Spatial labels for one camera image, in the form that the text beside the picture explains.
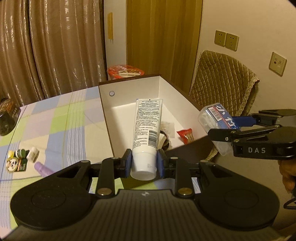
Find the person right hand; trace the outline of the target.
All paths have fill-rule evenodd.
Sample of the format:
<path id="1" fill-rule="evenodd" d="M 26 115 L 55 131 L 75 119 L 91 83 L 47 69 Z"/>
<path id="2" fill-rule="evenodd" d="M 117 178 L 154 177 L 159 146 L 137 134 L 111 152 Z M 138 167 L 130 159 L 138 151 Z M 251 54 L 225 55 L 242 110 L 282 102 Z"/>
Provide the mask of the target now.
<path id="1" fill-rule="evenodd" d="M 278 161 L 279 171 L 282 175 L 283 185 L 288 193 L 292 193 L 295 188 L 295 169 L 296 163 L 295 159 L 293 160 L 281 160 Z"/>

